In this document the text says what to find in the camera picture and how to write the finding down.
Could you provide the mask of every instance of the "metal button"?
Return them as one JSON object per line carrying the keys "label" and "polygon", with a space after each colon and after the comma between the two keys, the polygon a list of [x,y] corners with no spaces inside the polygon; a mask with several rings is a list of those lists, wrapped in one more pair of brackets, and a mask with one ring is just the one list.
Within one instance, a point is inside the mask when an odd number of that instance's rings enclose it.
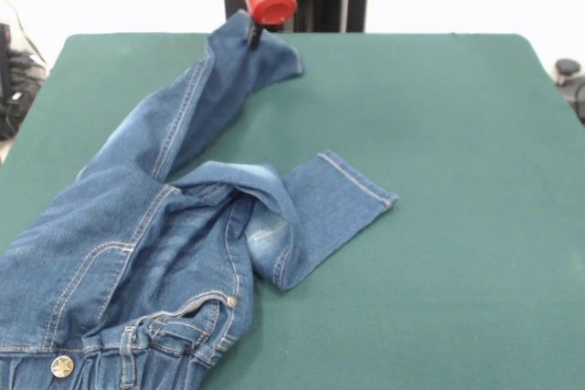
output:
{"label": "metal button", "polygon": [[230,308],[235,308],[235,306],[238,304],[238,299],[236,299],[233,296],[228,297],[228,306]]}
{"label": "metal button", "polygon": [[53,360],[51,372],[57,378],[67,378],[73,372],[73,360],[66,355],[61,355]]}

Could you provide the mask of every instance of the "black knob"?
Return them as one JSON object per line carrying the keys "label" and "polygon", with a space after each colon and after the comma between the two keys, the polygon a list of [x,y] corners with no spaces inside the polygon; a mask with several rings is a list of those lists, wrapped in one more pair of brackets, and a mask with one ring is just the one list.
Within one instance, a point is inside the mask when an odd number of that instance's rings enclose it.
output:
{"label": "black knob", "polygon": [[562,58],[557,60],[555,68],[559,74],[570,77],[581,70],[581,65],[574,59]]}

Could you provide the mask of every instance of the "green felt surface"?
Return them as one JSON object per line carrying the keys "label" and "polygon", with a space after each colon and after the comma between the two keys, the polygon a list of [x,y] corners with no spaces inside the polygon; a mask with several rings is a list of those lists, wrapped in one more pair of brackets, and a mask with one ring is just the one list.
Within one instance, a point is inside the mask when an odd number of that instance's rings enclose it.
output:
{"label": "green felt surface", "polygon": [[[204,36],[70,39],[0,169],[0,246]],[[306,75],[197,162],[331,148],[401,199],[296,289],[257,285],[211,389],[585,388],[585,136],[515,36],[292,35]]]}

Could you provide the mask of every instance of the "faded denim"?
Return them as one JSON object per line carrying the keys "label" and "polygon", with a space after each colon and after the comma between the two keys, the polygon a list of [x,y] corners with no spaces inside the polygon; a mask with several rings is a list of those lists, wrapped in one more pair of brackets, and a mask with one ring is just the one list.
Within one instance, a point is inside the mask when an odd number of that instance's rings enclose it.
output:
{"label": "faded denim", "polygon": [[283,177],[207,162],[168,181],[251,93],[302,73],[267,32],[248,50],[248,20],[215,31],[0,257],[0,388],[198,388],[250,327],[253,273],[290,289],[394,205],[328,151]]}

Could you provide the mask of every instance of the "stitching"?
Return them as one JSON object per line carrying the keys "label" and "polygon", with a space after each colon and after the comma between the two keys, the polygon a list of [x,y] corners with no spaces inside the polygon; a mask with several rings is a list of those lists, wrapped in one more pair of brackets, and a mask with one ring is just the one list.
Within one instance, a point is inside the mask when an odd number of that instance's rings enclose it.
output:
{"label": "stitching", "polygon": [[286,261],[289,258],[289,255],[293,251],[293,242],[291,243],[282,251],[281,255],[276,260],[276,264],[274,264],[274,273],[272,274],[272,282],[282,288],[282,276],[284,276],[284,267],[286,266]]}
{"label": "stitching", "polygon": [[91,261],[88,263],[87,268],[85,268],[85,271],[83,272],[83,275],[79,278],[79,280],[75,284],[75,287],[73,288],[73,290],[71,290],[71,292],[69,293],[69,296],[65,299],[65,301],[63,301],[63,304],[61,305],[61,309],[58,312],[57,321],[55,323],[55,331],[53,331],[53,340],[51,341],[50,347],[53,347],[53,345],[55,344],[55,339],[57,338],[57,330],[59,328],[59,321],[61,320],[61,315],[63,313],[63,310],[65,310],[65,305],[67,305],[68,301],[71,299],[71,296],[73,295],[73,293],[75,292],[75,290],[79,287],[79,285],[81,284],[81,282],[87,276],[87,274],[90,271],[91,265],[93,264],[93,261],[95,260],[95,258],[97,258],[104,251],[107,251],[107,250],[109,250],[111,248],[118,248],[118,249],[123,250],[123,251],[128,251],[128,247],[127,246],[126,247],[121,247],[121,246],[112,245],[112,246],[103,248],[98,253],[96,253],[95,255],[93,255],[93,258],[91,258]]}
{"label": "stitching", "polygon": [[213,316],[213,319],[211,319],[213,322],[211,323],[211,331],[215,331],[216,330],[216,326],[218,326],[218,319],[219,319],[219,308],[221,307],[221,304],[218,303],[218,306],[215,306],[215,315]]}
{"label": "stitching", "polygon": [[151,343],[151,345],[153,347],[156,347],[157,349],[160,349],[163,352],[166,353],[173,353],[175,355],[182,355],[183,353],[186,353],[185,350],[177,350],[177,349],[173,349],[171,347],[167,347],[167,346],[163,346],[162,344],[158,344],[158,343]]}
{"label": "stitching", "polygon": [[203,331],[202,329],[197,328],[194,324],[183,323],[182,321],[170,321],[166,325],[168,326],[169,324],[178,324],[179,326],[186,326],[187,328],[191,328],[197,332],[200,332],[202,335],[205,335],[207,337],[209,336],[209,332]]}
{"label": "stitching", "polygon": [[[238,297],[239,296],[239,275],[238,275],[238,272],[236,271],[236,266],[234,264],[233,258],[231,257],[231,253],[229,252],[229,246],[228,246],[228,229],[229,229],[230,224],[232,223],[232,219],[231,218],[233,216],[234,210],[235,210],[236,206],[238,206],[238,205],[239,205],[238,203],[235,203],[231,207],[231,210],[229,211],[229,216],[228,216],[228,223],[226,224],[226,229],[225,229],[224,235],[223,235],[223,243],[224,243],[224,246],[226,248],[226,252],[228,253],[229,264],[231,265],[231,268],[234,271],[234,276],[236,277],[236,292],[234,294],[235,297]],[[234,310],[231,310],[230,311],[228,309],[228,314],[229,314],[228,324],[226,324],[224,330],[222,331],[222,335],[221,335],[222,337],[225,337],[229,333],[229,330],[231,329],[231,325],[233,324],[233,321],[234,321],[235,311]],[[205,361],[206,362],[209,361],[211,363],[211,361],[212,361],[211,357],[213,356],[213,354],[214,354],[214,349],[210,349],[209,350],[209,357]]]}
{"label": "stitching", "polygon": [[[166,186],[165,188],[163,188],[158,195],[154,198],[154,200],[151,202],[151,204],[148,206],[148,209],[146,211],[146,213],[143,215],[143,218],[141,219],[138,227],[136,228],[136,230],[133,233],[133,236],[131,237],[131,242],[133,242],[135,245],[138,243],[138,241],[143,237],[144,231],[146,230],[148,224],[150,223],[150,221],[152,221],[153,217],[154,217],[154,213],[156,211],[158,211],[158,208],[160,207],[160,205],[163,203],[163,201],[172,193],[174,192],[174,187],[171,186]],[[158,204],[156,205],[156,207],[153,207],[154,201],[160,197],[160,200],[158,201]],[[139,233],[138,230],[141,228],[142,224],[144,223],[144,227],[143,230]],[[104,312],[106,312],[106,308],[108,307],[108,304],[110,303],[110,300],[112,299],[112,295],[113,292],[116,289],[116,285],[119,284],[120,279],[122,278],[123,273],[126,271],[126,267],[128,266],[128,261],[130,260],[130,255],[128,255],[128,257],[126,258],[126,260],[124,261],[123,267],[120,270],[120,272],[118,273],[118,277],[116,278],[116,281],[114,281],[113,283],[113,287],[110,291],[110,293],[108,294],[108,297],[106,298],[106,300],[103,302],[103,305],[101,306],[100,309],[100,313],[98,314],[98,318],[97,321],[101,320],[101,318],[103,317]]]}
{"label": "stitching", "polygon": [[[59,352],[69,352],[69,353],[90,353],[99,350],[120,350],[120,345],[118,343],[109,343],[100,346],[98,344],[93,344],[91,346],[85,346],[83,349],[67,349],[67,348],[48,348],[48,347],[36,347],[36,346],[0,346],[0,353],[4,352],[26,352],[26,353],[59,353]],[[148,344],[144,345],[137,345],[133,348],[135,351],[144,351],[148,349]]]}
{"label": "stitching", "polygon": [[48,334],[50,332],[50,327],[53,325],[53,320],[57,314],[57,307],[59,306],[59,303],[61,302],[61,300],[63,299],[63,297],[65,296],[65,294],[67,293],[67,291],[69,290],[69,288],[71,287],[71,285],[73,284],[73,282],[75,281],[75,279],[78,277],[78,275],[81,272],[81,269],[83,268],[83,266],[85,265],[85,262],[87,261],[87,259],[96,251],[98,251],[100,248],[104,248],[107,246],[112,246],[112,245],[120,245],[120,246],[130,246],[130,244],[126,244],[123,242],[118,242],[118,241],[110,241],[110,242],[106,242],[105,244],[101,244],[99,246],[97,246],[96,248],[92,249],[87,255],[85,255],[85,258],[81,261],[80,265],[78,266],[77,270],[75,271],[75,274],[73,275],[73,277],[71,278],[71,280],[69,281],[69,284],[67,285],[67,287],[63,290],[63,292],[61,293],[60,297],[58,298],[57,302],[55,303],[55,306],[53,307],[53,312],[51,312],[51,318],[48,321],[48,325],[47,325],[47,331],[45,333],[45,338],[43,340],[43,346],[47,345],[47,340],[48,340]]}
{"label": "stitching", "polygon": [[355,184],[362,191],[364,191],[365,193],[373,196],[378,201],[384,203],[384,206],[386,206],[386,207],[392,206],[392,203],[389,200],[387,200],[386,198],[384,198],[384,197],[376,194],[375,192],[372,192],[370,189],[368,189],[367,187],[365,187],[363,184],[359,183],[352,175],[348,174],[346,170],[344,170],[341,166],[339,166],[331,158],[327,157],[323,153],[319,153],[318,155],[322,159],[325,159],[327,162],[329,162],[337,171],[339,171],[341,174],[343,174],[347,178],[347,180],[349,180],[350,182],[352,182],[353,184]]}
{"label": "stitching", "polygon": [[[142,219],[138,223],[138,226],[134,230],[134,233],[132,234],[132,237],[130,238],[130,242],[135,244],[140,240],[140,238],[144,234],[144,231],[146,230],[146,226],[148,225],[148,223],[150,222],[150,220],[152,219],[152,216],[154,214],[151,212],[155,212],[156,210],[158,210],[158,207],[161,205],[163,200],[168,195],[170,195],[171,192],[174,192],[174,191],[175,191],[175,188],[173,186],[166,185],[165,187],[163,187],[163,189],[161,189],[158,192],[158,194],[156,194],[156,197],[153,198],[153,201],[151,201],[150,205],[146,209],[146,212],[144,212]],[[157,202],[157,200],[158,200],[158,204],[156,205],[155,208],[153,208],[153,205],[154,205],[154,203]]]}
{"label": "stitching", "polygon": [[[165,186],[163,189],[161,189],[159,191],[159,193],[154,197],[153,201],[151,201],[151,204],[148,206],[148,208],[146,209],[146,212],[144,213],[143,217],[141,218],[140,222],[138,223],[138,226],[136,227],[136,229],[134,230],[134,233],[132,235],[132,237],[130,238],[130,243],[123,243],[123,242],[118,242],[118,241],[111,241],[111,242],[107,242],[105,244],[101,244],[100,246],[97,246],[96,248],[92,249],[83,259],[83,261],[81,262],[81,264],[79,265],[77,271],[75,272],[75,274],[73,275],[73,277],[71,278],[71,280],[69,281],[69,284],[67,285],[67,287],[63,290],[63,292],[61,293],[60,297],[58,298],[57,302],[55,303],[55,306],[53,308],[53,312],[51,313],[51,317],[48,321],[48,325],[47,325],[47,331],[45,333],[45,338],[43,340],[43,345],[47,345],[47,341],[48,341],[48,335],[50,333],[50,328],[53,324],[56,325],[55,331],[54,331],[54,336],[53,336],[53,340],[51,341],[51,344],[49,347],[52,347],[53,344],[55,343],[55,337],[57,334],[57,328],[59,326],[59,319],[61,316],[61,313],[63,312],[63,307],[61,307],[61,311],[58,314],[57,319],[55,320],[55,315],[57,313],[57,307],[59,306],[61,300],[63,299],[63,297],[65,296],[65,294],[67,294],[67,292],[69,291],[69,288],[71,287],[71,285],[73,284],[73,282],[75,281],[75,279],[79,276],[80,271],[83,269],[87,259],[96,251],[98,251],[100,248],[109,246],[111,244],[120,244],[122,246],[128,246],[129,250],[124,250],[124,251],[132,251],[133,246],[135,245],[135,243],[140,239],[140,237],[142,237],[142,234],[144,233],[145,229],[146,229],[146,224],[152,219],[152,214],[151,211],[153,210],[153,205],[156,202],[156,200],[163,196],[163,198],[159,201],[158,205],[156,206],[156,209],[158,209],[158,207],[160,206],[160,204],[162,203],[162,201],[165,199],[165,197],[170,194],[170,192],[172,192],[174,189],[174,187],[172,186]],[[121,270],[120,274],[118,275],[118,279],[116,280],[116,282],[114,283],[114,288],[117,285],[118,281],[120,280],[120,277],[122,276],[122,274],[124,273],[124,269]],[[99,319],[101,318],[101,316],[103,315],[103,313],[105,312],[105,307],[107,306],[109,300],[106,300],[104,302],[104,306],[102,306],[101,310],[100,310],[100,314],[99,314]]]}
{"label": "stitching", "polygon": [[197,64],[197,67],[193,70],[193,74],[191,75],[191,78],[189,79],[189,82],[186,86],[185,94],[183,95],[183,98],[181,99],[181,104],[179,105],[178,113],[175,116],[175,118],[173,119],[173,123],[169,127],[168,132],[166,132],[165,140],[163,141],[163,144],[161,145],[161,149],[158,152],[158,155],[156,156],[156,161],[154,162],[154,167],[153,167],[153,177],[156,177],[158,175],[158,173],[160,172],[160,168],[163,166],[163,160],[164,160],[164,157],[166,155],[166,151],[169,148],[169,144],[171,142],[170,139],[171,139],[171,137],[173,137],[175,130],[179,124],[178,121],[180,119],[181,114],[186,110],[186,106],[187,106],[187,103],[189,101],[189,98],[191,98],[189,96],[189,92],[192,90],[191,85],[193,84],[193,80],[199,74],[199,72],[201,70],[202,70],[201,64]]}
{"label": "stitching", "polygon": [[199,82],[201,82],[201,79],[203,78],[202,72],[205,70],[209,60],[211,59],[211,56],[209,53],[209,46],[207,46],[207,45],[205,47],[205,52],[206,52],[206,58],[203,61],[203,63],[200,63],[197,65],[197,68],[193,72],[193,75],[191,76],[191,79],[189,80],[189,84],[188,84],[187,89],[185,91],[185,96],[183,97],[183,100],[181,102],[181,106],[179,107],[179,111],[175,117],[173,125],[169,129],[169,131],[166,135],[165,141],[163,143],[163,146],[161,148],[161,151],[159,152],[158,157],[156,158],[156,163],[154,164],[154,169],[153,169],[153,177],[154,178],[158,177],[158,175],[161,171],[161,168],[163,166],[163,162],[165,161],[166,156],[168,155],[168,152],[170,151],[171,147],[173,146],[173,143],[175,142],[176,136],[179,132],[178,127],[181,125],[181,122],[185,118],[186,108],[187,108],[189,102],[193,99],[194,91],[197,90],[197,87],[199,86]]}
{"label": "stitching", "polygon": [[276,233],[280,232],[287,226],[288,222],[284,220],[282,224],[276,227],[274,230],[262,230],[261,232],[256,232],[251,237],[248,238],[248,241],[258,241],[259,239],[264,239],[266,237],[271,237]]}
{"label": "stitching", "polygon": [[213,195],[225,190],[226,187],[227,186],[223,183],[215,183],[212,186],[208,187],[205,191],[201,192],[201,194],[199,194],[198,197],[208,200]]}

